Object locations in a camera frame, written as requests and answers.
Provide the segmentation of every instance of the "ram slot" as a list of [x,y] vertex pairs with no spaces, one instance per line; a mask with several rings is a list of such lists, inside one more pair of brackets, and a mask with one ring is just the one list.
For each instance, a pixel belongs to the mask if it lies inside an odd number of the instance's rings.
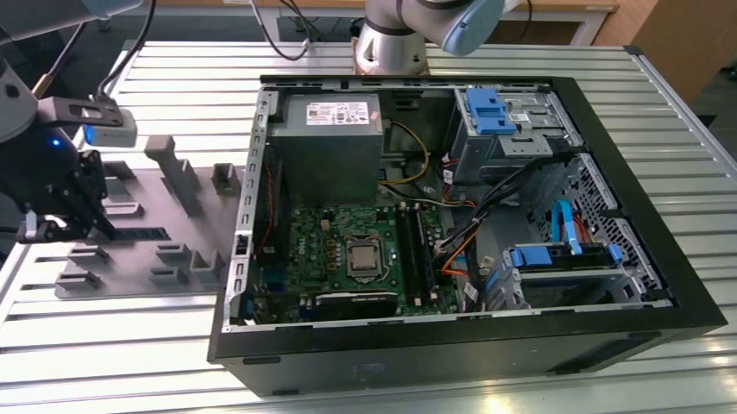
[[419,209],[405,205],[395,209],[398,232],[399,262],[405,280],[406,302],[422,306],[431,297],[434,277],[431,275],[431,257],[425,240],[422,213]]
[[414,208],[414,221],[417,222],[419,245],[417,245],[417,253],[419,254],[419,260],[423,263],[423,280],[425,280],[425,298],[435,300],[438,295],[435,293],[435,273],[433,271],[433,256],[430,251],[430,245],[427,241],[427,232],[425,231],[423,210]]

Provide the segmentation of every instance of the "black cable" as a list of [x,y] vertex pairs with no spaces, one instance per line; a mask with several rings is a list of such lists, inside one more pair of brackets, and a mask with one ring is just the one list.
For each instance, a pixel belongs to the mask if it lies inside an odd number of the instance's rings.
[[156,0],[148,0],[148,1],[151,2],[151,5],[148,7],[147,19],[143,23],[143,28],[140,29],[140,33],[138,34],[136,42],[134,43],[134,47],[126,53],[126,56],[123,57],[123,60],[115,67],[113,71],[104,77],[103,82],[100,82],[100,85],[96,88],[96,95],[99,97],[107,97],[107,92],[104,91],[104,88],[109,85],[113,79],[120,76],[123,72],[123,68],[126,67],[126,65],[128,65],[130,60],[134,59],[134,55],[139,52],[144,42],[147,41],[148,30],[151,29],[151,22],[154,21],[154,14],[156,12]]
[[340,20],[343,20],[342,17],[339,17],[338,20],[335,21],[335,24],[334,24],[332,27],[331,27],[331,31],[327,32],[327,35],[326,35],[327,37],[326,37],[324,41],[330,41],[330,36],[332,35],[332,32],[335,32],[335,28],[338,28],[338,25],[339,25],[339,23],[340,23]]
[[262,20],[262,12],[258,8],[258,4],[255,2],[251,2],[251,9],[254,10],[254,16],[255,16],[255,21],[258,22],[258,26],[262,28],[262,32],[264,33],[264,38],[266,38],[266,41],[268,41],[268,44],[271,45],[272,49],[274,49],[274,52],[276,52],[276,54],[284,58],[286,60],[290,60],[292,62],[296,62],[298,60],[300,60],[303,58],[303,56],[306,55],[307,53],[307,46],[303,46],[302,48],[302,53],[298,55],[298,56],[288,56],[287,54],[284,54],[282,52],[282,50],[276,47],[276,44],[274,43],[274,40],[272,40],[272,37],[271,35],[268,34],[268,30],[266,30],[266,27],[264,27],[264,21]]
[[299,18],[302,19],[302,22],[307,25],[310,25],[310,28],[312,28],[312,31],[314,31],[314,34],[315,34],[315,37],[319,39],[322,39],[322,41],[327,41],[327,35],[320,31],[320,29],[312,24],[312,22],[310,22],[304,15],[302,14],[302,9],[299,8],[298,4],[295,3],[295,0],[287,0],[290,3],[291,3],[291,6],[292,6],[292,10],[294,12],[298,14]]
[[474,229],[477,225],[481,225],[482,221],[486,219],[490,213],[490,208],[494,206],[494,204],[501,202],[505,198],[507,198],[509,196],[511,196],[519,191],[527,179],[530,178],[533,173],[538,170],[538,168],[549,164],[566,162],[574,156],[575,156],[575,153],[561,153],[558,155],[554,155],[553,157],[538,158],[530,161],[522,168],[519,168],[511,174],[509,174],[494,185],[491,190],[486,193],[486,195],[479,200],[479,203],[477,204],[475,208],[471,211],[469,222],[466,223],[461,231],[458,231],[453,236],[450,236],[446,239],[446,241],[441,243],[439,247],[443,248],[449,246],[461,237],[467,235],[471,229]]
[[306,28],[307,36],[310,37],[311,41],[324,41],[324,34],[320,31],[320,29],[306,19],[304,15],[302,14],[302,9],[295,4],[294,0],[279,0],[279,3],[282,3],[287,8],[298,15],[299,21],[302,22],[302,26]]
[[81,23],[77,28],[73,31],[73,34],[71,35],[69,41],[64,45],[64,49],[61,53],[59,53],[59,56],[56,56],[56,61],[51,66],[51,69],[47,73],[44,73],[40,77],[40,79],[36,82],[36,85],[33,86],[33,96],[36,98],[41,98],[44,94],[47,93],[48,86],[51,86],[52,82],[55,81],[56,75],[64,68],[64,65],[67,64],[67,60],[69,59],[71,50],[73,49],[73,46],[77,44],[77,41],[80,40],[81,32],[84,31],[84,28],[88,26],[88,24],[84,22]]
[[525,29],[522,30],[522,35],[519,36],[519,41],[517,43],[522,43],[522,41],[525,40],[525,36],[527,35],[530,26],[531,26],[531,0],[527,0],[527,22],[525,23]]
[[48,70],[49,76],[52,77],[56,76],[61,71],[61,68],[67,63],[67,60],[69,59],[71,50],[73,49],[73,46],[77,44],[77,41],[80,40],[80,37],[81,37],[81,32],[84,32],[84,29],[87,26],[88,24],[84,22],[77,26],[76,30],[73,31],[69,41],[67,42],[67,45],[64,46],[64,49],[59,54],[59,57],[56,58],[56,62],[51,66],[51,69]]

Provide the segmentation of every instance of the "power supply label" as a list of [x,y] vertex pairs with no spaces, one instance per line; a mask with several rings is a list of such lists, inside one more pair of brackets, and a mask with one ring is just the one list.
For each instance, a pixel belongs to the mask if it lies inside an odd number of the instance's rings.
[[307,105],[307,125],[367,125],[367,102],[312,102]]

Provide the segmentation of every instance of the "power cable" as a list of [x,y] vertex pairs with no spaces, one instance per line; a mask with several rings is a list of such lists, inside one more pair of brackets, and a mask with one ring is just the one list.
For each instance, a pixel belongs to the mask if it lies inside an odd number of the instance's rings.
[[[259,6],[258,4],[255,4],[255,1],[251,1],[251,10],[254,11],[254,16],[255,16],[255,21],[258,22],[258,25],[259,27],[262,28],[262,32],[264,33],[264,38],[266,38],[266,41],[268,42],[268,44],[271,45],[272,49],[274,49],[274,52],[276,52],[276,54],[284,58],[286,60],[290,60],[292,62],[296,62],[298,60],[300,60],[306,53],[307,53],[307,50],[308,50],[308,45],[310,45],[310,36],[307,35],[307,39],[304,39],[304,42],[302,43],[302,53],[298,55],[298,56],[288,56],[287,54],[284,54],[282,52],[282,50],[276,47],[276,44],[274,43],[274,40],[272,40],[272,37],[271,35],[268,34],[268,30],[266,30],[266,26],[264,26],[264,21],[262,19],[262,12],[259,10]],[[300,19],[302,19],[302,23],[304,24],[304,26],[307,27],[307,23],[306,23],[306,19],[303,16],[300,16]]]
[[140,33],[138,34],[136,42],[134,43],[132,48],[126,53],[126,56],[123,57],[123,60],[115,67],[113,71],[109,72],[109,74],[104,77],[103,82],[100,82],[100,85],[96,88],[96,96],[101,98],[107,98],[107,92],[104,88],[109,85],[109,83],[116,79],[122,72],[126,65],[128,65],[128,62],[131,59],[134,59],[134,55],[139,52],[140,48],[144,45],[144,42],[147,41],[148,36],[148,30],[151,29],[151,22],[154,21],[154,15],[156,12],[156,0],[148,0],[151,2],[151,5],[148,6],[148,13],[147,13],[147,19],[143,23],[143,28],[140,29]]
[[47,93],[48,86],[51,86],[52,82],[55,81],[56,75],[59,74],[64,65],[67,64],[67,60],[69,59],[69,55],[71,55],[71,50],[77,44],[77,41],[80,40],[80,37],[81,37],[81,32],[84,32],[84,28],[87,26],[88,24],[85,22],[77,26],[77,28],[73,31],[73,34],[71,35],[69,41],[64,46],[61,53],[59,53],[59,56],[56,57],[55,64],[51,66],[51,69],[48,70],[48,72],[44,73],[40,79],[37,80],[32,91],[36,99],[40,99]]

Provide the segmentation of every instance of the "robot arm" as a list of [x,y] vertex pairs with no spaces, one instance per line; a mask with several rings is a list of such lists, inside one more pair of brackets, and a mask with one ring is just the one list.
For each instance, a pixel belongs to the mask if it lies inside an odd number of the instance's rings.
[[4,0],[0,2],[0,45],[92,20],[107,20],[143,0]]
[[[3,1],[0,44],[109,18],[142,3],[143,0]],[[0,192],[27,215],[19,242],[77,240],[93,229],[115,238],[101,203],[107,189],[99,152],[79,152],[61,129],[81,124],[123,127],[124,117],[115,101],[57,97],[39,101],[0,58]]]
[[463,56],[489,39],[505,0],[373,0],[356,44],[363,74],[422,73],[425,39]]
[[[0,44],[132,9],[143,0],[3,0]],[[426,68],[425,38],[453,54],[487,39],[505,0],[370,0],[356,63],[370,74],[415,74]],[[126,127],[115,102],[37,101],[0,59],[0,192],[27,215],[19,241],[61,242],[97,231],[115,238],[104,217],[107,197],[97,151],[79,152],[65,125]]]

